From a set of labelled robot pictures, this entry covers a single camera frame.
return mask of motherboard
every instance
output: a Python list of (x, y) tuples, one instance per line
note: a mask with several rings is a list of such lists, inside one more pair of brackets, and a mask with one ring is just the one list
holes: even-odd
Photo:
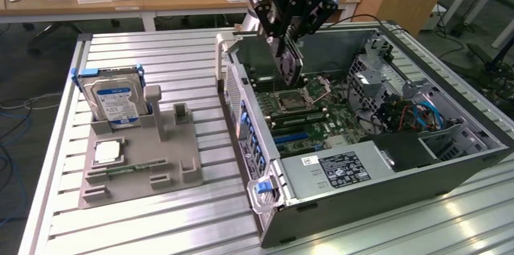
[(255, 78), (252, 86), (283, 158), (361, 141), (367, 132), (346, 103), (339, 80), (307, 75), (288, 87), (267, 79)]

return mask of black device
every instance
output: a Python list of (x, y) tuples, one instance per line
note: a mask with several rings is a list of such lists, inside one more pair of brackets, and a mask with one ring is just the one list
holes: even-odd
[(262, 23), (259, 35), (266, 36), (279, 73), (287, 85), (302, 72), (298, 38), (314, 34), (338, 9), (334, 0), (250, 0)]

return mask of ventilation grille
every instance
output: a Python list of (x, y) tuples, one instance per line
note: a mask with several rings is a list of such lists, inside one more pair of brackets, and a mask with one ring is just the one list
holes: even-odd
[[(268, 205), (268, 204), (272, 204), (275, 202), (275, 193), (274, 192), (267, 192), (267, 193), (263, 193), (260, 194), (260, 200), (262, 200), (262, 205)], [(271, 214), (272, 214), (274, 211), (270, 211), (267, 213), (262, 213), (259, 215), (259, 218), (260, 218), (260, 222), (262, 222), (262, 225), (263, 227), (266, 228), (268, 223), (271, 222)]]
[(232, 111), (232, 119), (239, 119), (239, 110), (240, 110), (240, 92), (236, 83), (236, 77), (234, 76), (232, 67), (227, 67), (227, 85), (224, 88), (224, 94), (228, 96), (227, 103), (230, 102), (230, 109)]

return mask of blue cable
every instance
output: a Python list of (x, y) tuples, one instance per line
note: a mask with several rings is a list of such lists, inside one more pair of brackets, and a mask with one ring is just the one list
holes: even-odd
[[(25, 115), (11, 115), (11, 114), (7, 114), (4, 112), (0, 111), (0, 115), (4, 115), (5, 117), (11, 117), (11, 118), (21, 118), (24, 121), (27, 121), (27, 126), (25, 126), (25, 129), (17, 134), (13, 136), (13, 138), (1, 143), (0, 146), (4, 147), (5, 145), (8, 144), (12, 144), (17, 139), (20, 139), (20, 137), (27, 133), (27, 131), (29, 130), (31, 128), (31, 118)], [(15, 161), (9, 158), (9, 155), (5, 153), (7, 156), (0, 156), (0, 159), (3, 159), (5, 161), (7, 164), (11, 164), (11, 168), (13, 170), (13, 173), (15, 173), (15, 177), (17, 179), (17, 183), (19, 183), (19, 186), (20, 186), (20, 189), (21, 189), (21, 204), (19, 205), (19, 207), (16, 208), (15, 212), (11, 214), (11, 216), (8, 216), (1, 222), (0, 222), (0, 227), (8, 222), (8, 220), (12, 219), (12, 217), (16, 216), (16, 214), (20, 213), (20, 211), (23, 210), (23, 208), (25, 207), (27, 205), (27, 191), (25, 191), (25, 186), (23, 185), (23, 180), (21, 180), (21, 175), (19, 173), (19, 168), (17, 168), (17, 164), (15, 163)]]
[(441, 114), (439, 114), (435, 106), (427, 101), (421, 102), (419, 105), (427, 106), (433, 110), (433, 112), (435, 114), (435, 118), (437, 118), (437, 123), (438, 123), (439, 127), (442, 128), (442, 117), (441, 117)]
[(12, 169), (15, 171), (15, 176), (17, 178), (19, 186), (21, 188), (21, 200), (23, 200), (21, 204), (19, 205), (19, 207), (17, 207), (16, 211), (12, 213), (12, 215), (9, 217), (7, 217), (0, 222), (0, 227), (1, 227), (8, 222), (8, 220), (11, 220), (11, 218), (16, 216), (16, 214), (21, 211), (23, 207), (25, 207), (25, 204), (27, 204), (27, 191), (25, 191), (25, 186), (23, 185), (23, 180), (21, 180), (21, 176), (19, 174), (19, 169), (17, 169), (16, 163), (11, 160), (9, 157), (0, 156), (0, 158), (11, 163), (11, 167), (12, 167)]
[(12, 118), (21, 118), (27, 121), (27, 125), (25, 125), (25, 129), (7, 142), (3, 142), (1, 144), (4, 146), (12, 144), (17, 139), (20, 139), (20, 137), (27, 133), (27, 131), (29, 130), (31, 128), (31, 118), (25, 115), (11, 115), (11, 114), (7, 114), (4, 112), (0, 111), (0, 115), (4, 115), (5, 117), (12, 117)]

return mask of aluminum table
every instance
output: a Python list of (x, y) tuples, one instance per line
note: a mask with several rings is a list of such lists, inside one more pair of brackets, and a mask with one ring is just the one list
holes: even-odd
[[(80, 210), (91, 112), (68, 81), (19, 253), (513, 254), (511, 158), (479, 172), (443, 196), (287, 245), (259, 247), (215, 88), (215, 35), (231, 30), (100, 34), (78, 42), (72, 67), (140, 63), (147, 83), (159, 84), (163, 89), (162, 108), (171, 108), (176, 102), (188, 104), (206, 182), (196, 188)], [(466, 84), (410, 35), (398, 36), (457, 88)], [(394, 63), (402, 67), (402, 58)], [(421, 75), (413, 66), (402, 71), (410, 77)], [(473, 91), (462, 92), (470, 98), (475, 95)], [(473, 103), (493, 115), (487, 101), (474, 99)], [(509, 118), (494, 117), (494, 121), (514, 135)]]

